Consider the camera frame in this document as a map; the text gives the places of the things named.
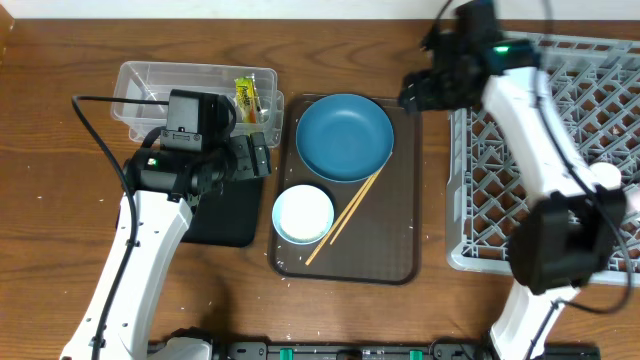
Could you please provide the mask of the yellow green snack wrapper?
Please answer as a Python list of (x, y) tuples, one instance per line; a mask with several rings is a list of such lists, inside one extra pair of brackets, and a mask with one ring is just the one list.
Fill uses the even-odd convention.
[(262, 119), (262, 107), (253, 74), (235, 79), (235, 101), (244, 123), (259, 124)]

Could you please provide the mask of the light blue rice bowl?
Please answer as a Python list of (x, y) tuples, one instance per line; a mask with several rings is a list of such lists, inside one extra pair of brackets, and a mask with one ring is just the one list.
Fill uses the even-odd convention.
[(294, 245), (309, 245), (321, 240), (334, 223), (330, 197), (312, 185), (296, 185), (283, 191), (272, 210), (276, 233)]

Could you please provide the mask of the dark blue plate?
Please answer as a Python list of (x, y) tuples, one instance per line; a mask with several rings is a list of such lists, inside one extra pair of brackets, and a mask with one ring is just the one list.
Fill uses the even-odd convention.
[(374, 101), (355, 94), (334, 94), (310, 105), (296, 129), (302, 162), (317, 176), (351, 183), (380, 170), (394, 148), (394, 129)]

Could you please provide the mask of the wooden chopstick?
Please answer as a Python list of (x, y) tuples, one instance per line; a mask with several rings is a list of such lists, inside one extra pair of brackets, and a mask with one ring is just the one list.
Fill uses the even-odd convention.
[(330, 244), (333, 245), (339, 235), (342, 233), (343, 229), (346, 227), (347, 223), (351, 220), (352, 216), (355, 214), (357, 208), (364, 200), (365, 196), (368, 194), (369, 190), (379, 177), (381, 171), (378, 170), (374, 173), (366, 182), (363, 184), (361, 189), (354, 196), (352, 201), (347, 205), (347, 208), (344, 211), (344, 214), (339, 217), (338, 227), (336, 230), (332, 231), (332, 237), (330, 239)]
[(318, 255), (318, 253), (321, 251), (321, 249), (324, 247), (324, 245), (329, 242), (330, 243), (330, 239), (332, 237), (331, 232), (336, 230), (338, 227), (338, 221), (339, 221), (339, 217), (341, 215), (344, 214), (345, 209), (342, 211), (342, 213), (338, 216), (337, 220), (334, 222), (334, 224), (331, 226), (331, 228), (329, 229), (328, 233), (321, 239), (320, 243), (316, 246), (316, 248), (313, 250), (313, 252), (311, 253), (311, 255), (307, 258), (307, 260), (305, 261), (305, 265), (309, 266), (313, 260), (316, 258), (316, 256)]

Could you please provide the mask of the white cup green inside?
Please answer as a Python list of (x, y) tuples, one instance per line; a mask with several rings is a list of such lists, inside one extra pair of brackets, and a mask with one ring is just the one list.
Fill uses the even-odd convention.
[(606, 162), (596, 162), (590, 165), (590, 170), (599, 183), (606, 189), (611, 190), (621, 187), (622, 174), (615, 165)]

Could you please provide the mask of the white cup pink inside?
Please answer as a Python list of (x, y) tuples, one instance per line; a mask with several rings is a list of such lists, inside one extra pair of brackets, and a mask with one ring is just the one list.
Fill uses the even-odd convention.
[(625, 191), (627, 201), (627, 213), (637, 213), (640, 211), (640, 189), (634, 185)]

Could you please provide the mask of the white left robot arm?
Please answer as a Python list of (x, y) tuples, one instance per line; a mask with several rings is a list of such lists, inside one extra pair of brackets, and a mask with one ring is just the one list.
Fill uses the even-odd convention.
[(183, 242), (245, 247), (255, 235), (262, 180), (271, 173), (261, 132), (237, 135), (225, 95), (174, 89), (165, 124), (125, 164), (88, 130), (124, 190), (114, 242), (64, 359), (214, 359), (210, 335), (179, 330), (150, 341), (160, 294)]

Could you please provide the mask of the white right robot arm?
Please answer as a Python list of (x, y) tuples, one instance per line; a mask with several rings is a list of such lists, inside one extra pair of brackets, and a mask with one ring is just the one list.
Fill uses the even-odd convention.
[(479, 106), (498, 124), (528, 196), (511, 234), (514, 283), (480, 359), (536, 359), (563, 309), (602, 271), (615, 249), (628, 199), (605, 185), (577, 151), (548, 85), (542, 53), (506, 37), (490, 1), (455, 10), (451, 31), (434, 23), (421, 46), (429, 69), (405, 76), (398, 102), (410, 113)]

